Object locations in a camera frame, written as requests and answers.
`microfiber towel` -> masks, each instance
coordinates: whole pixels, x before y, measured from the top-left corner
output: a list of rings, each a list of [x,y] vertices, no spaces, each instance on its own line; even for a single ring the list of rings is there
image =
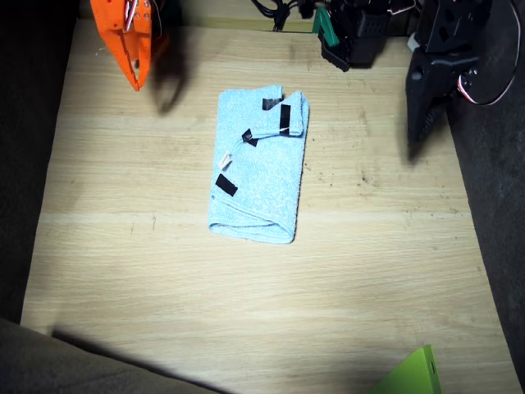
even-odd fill
[[[219,97],[209,228],[252,241],[294,240],[309,105],[282,86]]]

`green object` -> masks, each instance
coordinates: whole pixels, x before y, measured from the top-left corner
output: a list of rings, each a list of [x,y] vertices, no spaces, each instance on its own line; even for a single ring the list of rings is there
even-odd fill
[[[339,44],[339,39],[331,25],[330,16],[325,7],[319,7],[317,9],[315,19],[313,20],[312,33],[319,33],[319,29],[321,29],[322,36],[329,47],[335,47]]]
[[[432,346],[414,351],[368,394],[442,394]]]

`wooden surface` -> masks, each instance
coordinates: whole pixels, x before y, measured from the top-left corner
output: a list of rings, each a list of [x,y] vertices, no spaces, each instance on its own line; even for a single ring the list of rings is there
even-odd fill
[[[179,0],[185,11],[185,23],[202,27],[272,31],[273,19],[259,12],[251,0]],[[259,0],[268,8],[276,9],[270,0]],[[89,0],[80,0],[80,18],[93,18]],[[292,7],[284,31],[310,32],[313,18],[302,19],[299,9]]]
[[[314,35],[188,34],[160,117],[78,23],[22,323],[238,393],[366,392],[425,344],[445,392],[520,392],[448,128],[404,159],[404,41],[344,74]],[[207,226],[218,95],[270,84],[311,105],[291,245]]]

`black cable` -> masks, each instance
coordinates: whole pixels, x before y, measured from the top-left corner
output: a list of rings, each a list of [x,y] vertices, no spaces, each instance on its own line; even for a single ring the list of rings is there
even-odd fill
[[[282,0],[272,1],[277,5],[276,10],[263,6],[258,0],[252,0],[252,3],[266,18],[273,19],[273,31],[281,31],[285,25],[286,19],[290,15],[290,9],[292,7],[297,7],[298,0],[290,0],[288,3],[284,3]]]

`black electronic component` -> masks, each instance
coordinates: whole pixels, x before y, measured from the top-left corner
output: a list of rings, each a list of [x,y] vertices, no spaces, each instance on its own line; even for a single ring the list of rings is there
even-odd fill
[[[320,26],[322,56],[342,71],[351,66],[371,66],[387,38],[391,18],[389,2],[364,2],[366,5],[360,7],[359,1],[332,0],[327,5],[330,18],[323,19]],[[338,44],[326,40],[327,29],[333,29]]]
[[[463,73],[479,60],[471,42],[491,13],[492,0],[426,1],[406,79],[409,144],[416,146],[431,132],[457,94]]]

